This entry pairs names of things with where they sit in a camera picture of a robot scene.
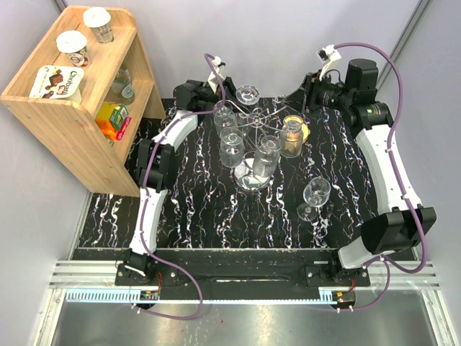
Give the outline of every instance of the black mount plate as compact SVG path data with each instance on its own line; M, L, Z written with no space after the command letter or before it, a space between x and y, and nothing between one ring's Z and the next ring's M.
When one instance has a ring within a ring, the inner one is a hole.
M328 275L328 264L309 264L305 266L305 276L309 287L344 287L352 286L352 279L356 287L369 287L370 277L366 269L348 270L341 279L332 280Z

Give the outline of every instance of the glass jar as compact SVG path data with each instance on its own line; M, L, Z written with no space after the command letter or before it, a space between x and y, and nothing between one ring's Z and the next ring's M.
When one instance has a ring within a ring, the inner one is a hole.
M222 104L223 101L217 102L213 109L217 110ZM237 117L232 111L232 104L230 102L225 101L224 105L218 111L215 111L213 122L215 123L216 131L220 138L222 138L221 132L224 128L237 126Z
M303 149L303 129L302 124L296 120L283 120L283 128L279 134L280 154L287 158L297 157Z
M221 132L220 156L223 166L234 168L243 161L245 146L243 135L237 128L224 128Z
M275 136L264 136L261 139L261 144L254 154L255 175L267 178L274 174L280 159L280 148L280 141Z

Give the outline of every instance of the table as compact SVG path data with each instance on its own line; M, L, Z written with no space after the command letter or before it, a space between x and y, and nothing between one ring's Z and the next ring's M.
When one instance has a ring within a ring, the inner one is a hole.
M262 99L270 112L277 99ZM152 138L173 118L176 108L164 100L167 119L143 119L126 167L134 175L137 147ZM297 114L287 108L277 115ZM233 182L232 169L219 160L219 138L211 117L205 117L176 153L179 168L158 225L158 247L179 248L309 248L342 247L357 238L360 225L376 214L370 171L335 110L303 115L310 128L301 156L281 158L269 187L245 193ZM331 196L315 222L298 218L303 189L322 176L332 184ZM139 199L95 194L92 197L78 250L119 249L129 246L135 229Z

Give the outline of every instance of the aluminum frame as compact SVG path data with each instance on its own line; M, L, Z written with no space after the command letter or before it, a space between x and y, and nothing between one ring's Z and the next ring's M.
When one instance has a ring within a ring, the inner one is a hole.
M416 261L400 261L400 265L408 268L416 267ZM69 288L90 288L102 290L127 289L128 286L115 286L117 275L116 261L60 261L50 281L45 301L45 313L36 332L35 346L51 346L58 319L61 314L66 292ZM375 290L385 284L386 269L382 262L376 262L368 268L370 287L357 287L357 290ZM158 290L158 286L138 286L144 290ZM341 287L324 287L324 290L343 290ZM423 297L426 310L434 331L437 343L440 346L459 346L447 308L445 306L439 282L435 275L432 263L428 262L425 268L417 275L408 275L391 266L390 290L417 290ZM168 303L197 303L198 301L168 301ZM225 301L209 301L208 303L226 303ZM304 304L303 301L272 301L266 303Z

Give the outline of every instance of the white wall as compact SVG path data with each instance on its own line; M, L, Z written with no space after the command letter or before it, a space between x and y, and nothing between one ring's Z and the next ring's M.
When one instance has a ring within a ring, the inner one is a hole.
M236 86L263 96L295 91L321 67L317 49L362 41L391 52L417 0L68 0L125 7L136 17L162 97L187 79L205 80L203 53L220 56ZM375 56L352 48L349 58Z
M434 1L398 62L404 102L397 129L399 151L408 176L437 222L428 233L434 262L452 322L461 337L461 3ZM380 100L396 110L395 78Z
M3 1L0 91L58 17L51 1ZM86 189L0 105L0 345L28 345Z

